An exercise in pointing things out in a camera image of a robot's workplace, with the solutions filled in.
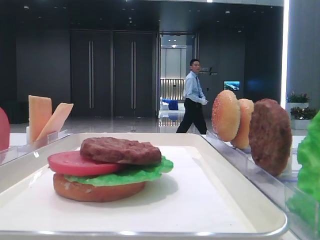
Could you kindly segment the left clear acrylic rack rail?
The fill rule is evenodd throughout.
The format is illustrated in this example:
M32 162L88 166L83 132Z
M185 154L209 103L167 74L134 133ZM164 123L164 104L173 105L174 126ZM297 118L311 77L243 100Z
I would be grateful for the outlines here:
M38 141L35 141L31 144L26 145L20 145L20 146L12 146L8 149L2 150L0 152L0 165L4 165L6 163L9 163L23 155L36 152L38 149L48 146L51 143L56 142L57 140L60 140L64 137L67 137L69 134L67 133L67 130L64 130L62 132L54 132L49 134L47 137L44 137Z

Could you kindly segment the upright brown meat patty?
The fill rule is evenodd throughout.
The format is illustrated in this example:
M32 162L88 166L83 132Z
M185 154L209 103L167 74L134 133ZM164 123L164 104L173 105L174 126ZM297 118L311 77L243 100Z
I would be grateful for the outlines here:
M273 99L258 100L251 114L248 137L255 164L272 176L280 175L288 164L292 146L287 111Z

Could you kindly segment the brown meat patty on tray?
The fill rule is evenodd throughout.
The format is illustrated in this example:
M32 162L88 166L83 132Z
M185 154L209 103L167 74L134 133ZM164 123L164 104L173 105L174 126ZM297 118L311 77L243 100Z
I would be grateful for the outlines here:
M160 149L150 142L115 137L87 138L79 152L91 160L117 164L152 165L162 160Z

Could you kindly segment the wall display screen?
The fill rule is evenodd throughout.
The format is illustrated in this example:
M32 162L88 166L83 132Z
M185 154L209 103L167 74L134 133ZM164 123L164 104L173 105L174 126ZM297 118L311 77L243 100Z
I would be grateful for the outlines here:
M239 91L240 90L240 82L239 81L224 81L223 82L224 90L231 91Z

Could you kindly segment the upright green lettuce leaf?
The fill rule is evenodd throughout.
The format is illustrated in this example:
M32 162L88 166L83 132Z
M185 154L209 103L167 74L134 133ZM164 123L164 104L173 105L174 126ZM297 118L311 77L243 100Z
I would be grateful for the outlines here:
M288 202L288 208L310 225L320 214L320 115L317 114L308 126L307 136L298 144L297 161L301 165L297 187Z

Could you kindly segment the potted plants in white planter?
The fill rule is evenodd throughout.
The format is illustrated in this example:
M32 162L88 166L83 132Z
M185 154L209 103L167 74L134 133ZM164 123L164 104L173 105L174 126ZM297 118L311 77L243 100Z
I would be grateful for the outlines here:
M285 109L291 119L291 128L306 130L311 120L316 116L317 110L309 107L310 98L307 93L287 94Z

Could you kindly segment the sesame top bun upright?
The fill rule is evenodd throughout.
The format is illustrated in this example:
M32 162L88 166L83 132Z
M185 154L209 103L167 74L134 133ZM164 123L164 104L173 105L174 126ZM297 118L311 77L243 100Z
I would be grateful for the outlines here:
M240 104L231 90L221 91L212 105L213 131L224 142L233 140L240 126Z

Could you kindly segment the red tomato slice on tray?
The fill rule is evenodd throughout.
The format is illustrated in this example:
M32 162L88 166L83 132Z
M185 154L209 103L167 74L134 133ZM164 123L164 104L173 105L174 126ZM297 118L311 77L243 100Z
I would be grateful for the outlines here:
M79 151L59 152L50 155L47 160L53 172L71 176L111 174L127 168L126 164L88 159L81 156Z

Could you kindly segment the white rectangular metal tray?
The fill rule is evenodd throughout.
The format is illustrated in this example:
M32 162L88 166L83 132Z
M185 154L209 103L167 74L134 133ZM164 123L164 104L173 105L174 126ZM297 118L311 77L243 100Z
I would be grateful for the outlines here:
M159 147L173 170L123 200L58 196L48 156L92 136L72 134L1 166L1 239L279 240L288 230L284 211L196 134L113 133Z

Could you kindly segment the bottom bun half on tray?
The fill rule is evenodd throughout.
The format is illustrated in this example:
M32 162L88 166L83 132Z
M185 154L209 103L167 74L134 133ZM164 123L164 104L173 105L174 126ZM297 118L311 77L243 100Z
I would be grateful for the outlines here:
M71 182L62 174L53 175L53 188L61 197L80 201L106 203L131 197L145 188L146 182L115 186L94 186Z

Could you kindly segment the dark double door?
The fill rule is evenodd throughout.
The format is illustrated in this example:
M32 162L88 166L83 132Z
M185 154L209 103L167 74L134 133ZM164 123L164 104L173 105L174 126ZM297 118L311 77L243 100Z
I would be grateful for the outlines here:
M71 100L74 117L154 117L155 32L70 33Z

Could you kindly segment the green lettuce leaf on tray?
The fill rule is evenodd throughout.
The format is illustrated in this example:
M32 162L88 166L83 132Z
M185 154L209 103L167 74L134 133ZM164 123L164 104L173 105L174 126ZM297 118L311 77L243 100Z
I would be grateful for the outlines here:
M118 172L95 177L63 175L63 178L69 182L77 182L96 187L119 186L154 181L160 178L162 173L169 173L173 168L174 163L165 156L162 156L161 162L154 165L130 165Z

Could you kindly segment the orange cheese slice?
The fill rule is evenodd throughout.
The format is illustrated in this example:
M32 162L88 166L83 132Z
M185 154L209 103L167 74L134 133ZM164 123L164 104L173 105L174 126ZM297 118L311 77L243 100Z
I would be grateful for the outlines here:
M60 103L40 132L37 141L52 133L59 133L73 108L73 103Z
M37 140L52 116L52 100L49 97L28 96L29 142Z

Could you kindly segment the upright red tomato slice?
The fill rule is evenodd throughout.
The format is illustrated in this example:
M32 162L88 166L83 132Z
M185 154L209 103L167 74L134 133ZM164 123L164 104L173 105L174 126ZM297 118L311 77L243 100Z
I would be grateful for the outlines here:
M10 145L10 123L5 111L0 108L0 150L9 148Z

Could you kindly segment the clear acrylic rack rail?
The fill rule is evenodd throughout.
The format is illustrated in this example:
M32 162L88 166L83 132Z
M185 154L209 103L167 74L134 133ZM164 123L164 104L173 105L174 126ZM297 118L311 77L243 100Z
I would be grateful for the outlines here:
M8 149L2 150L0 152L0 165L4 165L6 163L9 163L23 155L36 152L38 149L48 146L51 143L56 142L57 140L60 140L64 137L67 137L69 134L67 133L67 130L64 130L62 132L54 132L49 134L47 137L44 137L38 141L35 141L31 144L26 145L20 145L20 146L12 146Z
M274 177L253 162L249 148L234 148L230 143L219 140L212 132L207 132L205 136L234 167L287 214L289 229L294 237L299 240L318 240L320 203L297 186L301 168L297 162L297 148L304 138L303 135L293 136L289 166L283 174Z

